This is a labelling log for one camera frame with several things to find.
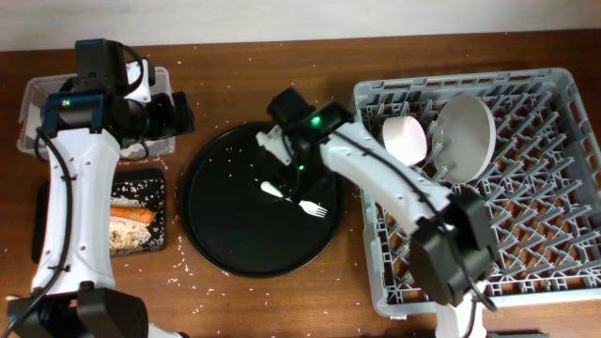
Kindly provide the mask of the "white plastic fork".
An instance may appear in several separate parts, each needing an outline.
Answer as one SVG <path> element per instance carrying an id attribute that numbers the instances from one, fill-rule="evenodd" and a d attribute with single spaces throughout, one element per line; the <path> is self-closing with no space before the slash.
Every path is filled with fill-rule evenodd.
<path id="1" fill-rule="evenodd" d="M 268 181 L 263 181 L 260 184 L 260 188 L 263 192 L 266 192 L 273 196 L 280 197 L 280 198 L 282 198 L 284 196 L 277 188 L 275 188 L 273 185 L 271 185 Z M 311 215 L 313 217 L 324 218 L 328 213 L 328 210 L 326 208 L 324 208 L 314 202 L 311 202 L 311 201 L 300 200 L 299 202 L 297 202 L 297 205 L 306 214 Z"/>

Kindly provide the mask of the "orange carrot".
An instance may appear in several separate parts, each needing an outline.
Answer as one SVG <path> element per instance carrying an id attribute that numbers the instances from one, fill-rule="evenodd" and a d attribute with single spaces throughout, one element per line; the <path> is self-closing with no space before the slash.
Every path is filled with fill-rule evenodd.
<path id="1" fill-rule="evenodd" d="M 143 207 L 111 207 L 110 215 L 139 223 L 152 223 L 155 219 L 155 213 Z"/>

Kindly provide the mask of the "white bowl with rice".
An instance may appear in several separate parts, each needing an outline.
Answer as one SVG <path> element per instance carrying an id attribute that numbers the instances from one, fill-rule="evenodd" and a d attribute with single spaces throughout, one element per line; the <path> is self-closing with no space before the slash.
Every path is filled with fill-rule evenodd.
<path id="1" fill-rule="evenodd" d="M 406 166 L 417 164 L 426 157 L 426 136 L 413 116 L 387 118 L 382 126 L 381 138 L 386 150 Z"/>

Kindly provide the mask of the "grey plate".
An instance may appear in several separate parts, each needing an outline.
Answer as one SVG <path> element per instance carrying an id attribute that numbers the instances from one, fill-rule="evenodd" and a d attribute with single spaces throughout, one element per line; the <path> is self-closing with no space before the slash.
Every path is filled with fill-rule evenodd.
<path id="1" fill-rule="evenodd" d="M 461 95 L 448 100 L 436 120 L 432 146 L 441 145 L 434 164 L 446 168 L 442 178 L 462 184 L 479 177 L 490 164 L 496 128 L 490 109 L 477 97 Z"/>

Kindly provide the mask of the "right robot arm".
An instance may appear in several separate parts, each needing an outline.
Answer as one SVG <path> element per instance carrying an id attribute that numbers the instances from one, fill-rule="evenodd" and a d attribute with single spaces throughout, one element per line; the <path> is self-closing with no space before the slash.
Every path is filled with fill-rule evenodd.
<path id="1" fill-rule="evenodd" d="M 435 303 L 438 337 L 485 337 L 483 312 L 496 240 L 482 197 L 454 193 L 388 153 L 343 105 L 308 104 L 293 87 L 267 107 L 274 126 L 255 139 L 259 183 L 279 199 L 300 202 L 328 174 L 373 196 L 409 237 L 409 272 Z"/>

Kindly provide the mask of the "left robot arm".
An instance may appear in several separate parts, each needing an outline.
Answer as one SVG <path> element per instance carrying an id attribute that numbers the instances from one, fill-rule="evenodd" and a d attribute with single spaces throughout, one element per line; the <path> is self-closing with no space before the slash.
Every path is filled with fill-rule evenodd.
<path id="1" fill-rule="evenodd" d="M 186 96 L 151 92 L 155 69 L 131 47 L 75 44 L 77 73 L 41 108 L 50 191 L 39 266 L 27 298 L 8 304 L 7 333 L 22 337 L 162 337 L 144 302 L 116 290 L 109 250 L 110 193 L 123 148 L 194 129 Z"/>

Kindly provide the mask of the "grey dishwasher rack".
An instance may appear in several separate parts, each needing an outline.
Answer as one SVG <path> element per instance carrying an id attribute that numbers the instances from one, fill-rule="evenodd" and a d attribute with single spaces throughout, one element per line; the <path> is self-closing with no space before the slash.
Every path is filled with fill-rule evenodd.
<path id="1" fill-rule="evenodd" d="M 373 134 L 412 115 L 427 133 L 446 102 L 472 95 L 496 146 L 469 190 L 485 199 L 498 261 L 485 293 L 499 307 L 600 296 L 600 149 L 572 74 L 527 69 L 360 82 L 350 109 Z"/>

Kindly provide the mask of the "black rectangular tray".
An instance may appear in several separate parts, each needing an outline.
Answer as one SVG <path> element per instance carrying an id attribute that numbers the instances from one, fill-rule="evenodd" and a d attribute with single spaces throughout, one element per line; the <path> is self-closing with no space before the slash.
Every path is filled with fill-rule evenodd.
<path id="1" fill-rule="evenodd" d="M 110 255 L 127 256 L 158 252 L 166 245 L 165 179 L 159 169 L 141 169 L 116 173 L 111 191 L 113 207 L 142 207 L 154 213 L 154 219 L 139 231 L 131 231 L 126 244 L 126 230 L 110 230 Z"/>

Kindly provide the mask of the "round black serving tray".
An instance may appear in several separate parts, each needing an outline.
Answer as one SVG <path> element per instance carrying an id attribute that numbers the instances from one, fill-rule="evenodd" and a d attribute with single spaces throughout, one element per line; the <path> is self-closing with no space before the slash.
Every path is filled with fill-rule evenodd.
<path id="1" fill-rule="evenodd" d="M 340 177 L 327 176 L 305 196 L 328 211 L 323 218 L 260 189 L 254 137 L 271 127 L 255 122 L 217 136 L 194 156 L 179 188 L 179 216 L 193 247 L 238 276 L 272 278 L 304 267 L 328 246 L 344 214 Z"/>

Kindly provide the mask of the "pile of rice scraps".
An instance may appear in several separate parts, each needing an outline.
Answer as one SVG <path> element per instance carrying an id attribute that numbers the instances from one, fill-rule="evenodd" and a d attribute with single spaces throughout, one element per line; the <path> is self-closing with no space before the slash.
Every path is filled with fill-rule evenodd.
<path id="1" fill-rule="evenodd" d="M 124 242 L 128 244 L 131 241 L 131 231 L 139 231 L 140 228 L 138 226 L 146 226 L 148 225 L 148 223 L 139 223 L 129 219 L 110 216 L 109 238 L 112 225 L 116 228 L 117 231 L 126 230 L 126 238 L 124 239 Z"/>

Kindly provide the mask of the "clear plastic bin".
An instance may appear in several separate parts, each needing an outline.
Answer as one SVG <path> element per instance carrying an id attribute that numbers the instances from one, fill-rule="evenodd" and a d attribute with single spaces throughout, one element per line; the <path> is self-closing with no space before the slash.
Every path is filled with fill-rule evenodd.
<path id="1" fill-rule="evenodd" d="M 173 91 L 167 69 L 156 67 L 155 70 L 156 83 L 150 87 L 150 94 L 172 94 Z M 75 73 L 37 77 L 27 83 L 19 117 L 22 129 L 16 143 L 17 148 L 22 153 L 35 155 L 34 138 L 36 134 L 35 129 L 41 125 L 40 109 L 50 94 L 57 92 L 68 78 L 74 76 L 76 76 Z M 149 149 L 149 156 L 172 154 L 176 150 L 176 139 L 175 137 L 170 137 L 160 141 L 146 141 L 146 146 Z M 140 144 L 123 148 L 120 151 L 122 159 L 130 160 L 141 159 L 145 154 L 145 150 Z"/>

